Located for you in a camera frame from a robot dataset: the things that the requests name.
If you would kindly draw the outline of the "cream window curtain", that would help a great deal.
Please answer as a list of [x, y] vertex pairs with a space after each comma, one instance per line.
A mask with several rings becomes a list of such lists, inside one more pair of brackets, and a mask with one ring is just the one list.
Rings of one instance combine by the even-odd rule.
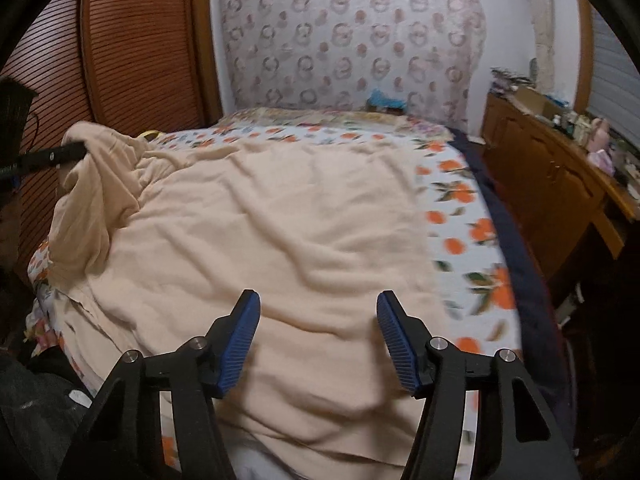
[[535, 34], [536, 88], [540, 93], [554, 89], [554, 4], [553, 0], [529, 0]]

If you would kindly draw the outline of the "pink figurine on cabinet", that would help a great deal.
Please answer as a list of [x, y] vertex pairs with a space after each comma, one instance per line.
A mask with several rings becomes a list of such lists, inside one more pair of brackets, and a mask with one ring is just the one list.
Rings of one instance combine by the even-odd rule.
[[610, 123], [605, 118], [594, 118], [591, 122], [586, 150], [589, 154], [606, 150], [610, 143]]

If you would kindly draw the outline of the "brown wooden wardrobe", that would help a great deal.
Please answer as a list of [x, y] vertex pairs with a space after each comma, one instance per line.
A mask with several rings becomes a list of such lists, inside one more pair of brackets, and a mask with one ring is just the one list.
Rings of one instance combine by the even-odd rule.
[[136, 136], [222, 115], [210, 0], [51, 0], [3, 67], [35, 91], [24, 151], [88, 120]]

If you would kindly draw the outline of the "wooden sideboard cabinet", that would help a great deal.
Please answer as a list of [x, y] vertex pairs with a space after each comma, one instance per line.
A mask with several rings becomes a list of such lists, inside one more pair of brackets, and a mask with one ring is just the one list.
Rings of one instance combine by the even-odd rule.
[[488, 94], [484, 163], [546, 280], [566, 268], [587, 232], [618, 257], [639, 224], [639, 207], [566, 136]]

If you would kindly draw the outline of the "yellow Pikachu plush toy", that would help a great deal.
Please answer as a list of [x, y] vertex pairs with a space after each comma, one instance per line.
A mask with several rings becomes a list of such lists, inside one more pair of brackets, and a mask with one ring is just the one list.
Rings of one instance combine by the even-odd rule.
[[163, 133], [157, 130], [148, 130], [145, 132], [142, 132], [138, 135], [139, 139], [143, 139], [145, 141], [151, 142], [155, 139], [157, 139], [159, 136], [162, 136]]

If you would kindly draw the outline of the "blue item at bedhead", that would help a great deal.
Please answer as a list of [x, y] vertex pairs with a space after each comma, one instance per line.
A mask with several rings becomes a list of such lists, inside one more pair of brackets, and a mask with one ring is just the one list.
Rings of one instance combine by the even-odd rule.
[[386, 96], [381, 90], [374, 89], [367, 99], [366, 110], [382, 114], [405, 115], [407, 114], [407, 103]]

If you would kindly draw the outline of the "floral quilt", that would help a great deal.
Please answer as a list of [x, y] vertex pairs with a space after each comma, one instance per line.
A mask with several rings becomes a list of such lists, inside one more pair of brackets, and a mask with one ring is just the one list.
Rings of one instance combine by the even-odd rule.
[[284, 110], [283, 108], [254, 107], [226, 115], [218, 127], [258, 125], [267, 127], [330, 128], [366, 130], [398, 136], [417, 136], [427, 141], [449, 142], [454, 134], [436, 122], [406, 115], [390, 115], [361, 110]]

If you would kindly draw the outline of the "patterned lace wall curtain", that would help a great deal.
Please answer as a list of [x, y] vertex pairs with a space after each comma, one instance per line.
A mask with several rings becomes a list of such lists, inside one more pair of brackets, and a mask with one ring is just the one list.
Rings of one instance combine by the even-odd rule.
[[375, 95], [468, 124], [480, 0], [219, 0], [237, 107], [361, 110]]

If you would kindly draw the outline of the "cardboard box on cabinet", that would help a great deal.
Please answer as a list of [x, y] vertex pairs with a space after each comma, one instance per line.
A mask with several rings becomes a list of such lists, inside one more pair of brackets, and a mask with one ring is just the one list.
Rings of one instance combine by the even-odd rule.
[[549, 120], [555, 116], [562, 116], [564, 112], [562, 106], [529, 87], [518, 87], [509, 96], [509, 101], [524, 114], [541, 116]]

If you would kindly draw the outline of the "grey window blind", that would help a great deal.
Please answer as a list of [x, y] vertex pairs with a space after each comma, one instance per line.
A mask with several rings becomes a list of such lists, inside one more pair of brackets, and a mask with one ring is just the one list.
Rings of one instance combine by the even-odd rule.
[[600, 13], [591, 9], [593, 66], [588, 112], [605, 118], [635, 150], [639, 149], [639, 72]]

